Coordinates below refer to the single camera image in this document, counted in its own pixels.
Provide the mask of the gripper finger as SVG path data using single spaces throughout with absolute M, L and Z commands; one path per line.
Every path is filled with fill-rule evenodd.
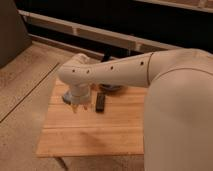
M 77 113 L 78 105 L 72 105 L 72 109 L 74 113 Z
M 88 110 L 89 104 L 84 104 L 84 105 L 83 105 L 83 108 L 84 108 L 85 110 Z

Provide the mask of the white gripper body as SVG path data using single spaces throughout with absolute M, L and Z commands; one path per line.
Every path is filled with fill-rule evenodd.
M 70 101 L 74 105 L 84 105 L 91 101 L 91 89 L 88 84 L 73 85 L 69 93 Z

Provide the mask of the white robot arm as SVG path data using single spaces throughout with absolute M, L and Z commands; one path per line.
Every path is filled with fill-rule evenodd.
M 182 48 L 91 64 L 80 53 L 58 70 L 73 105 L 92 83 L 146 87 L 145 171 L 213 171 L 213 54 Z

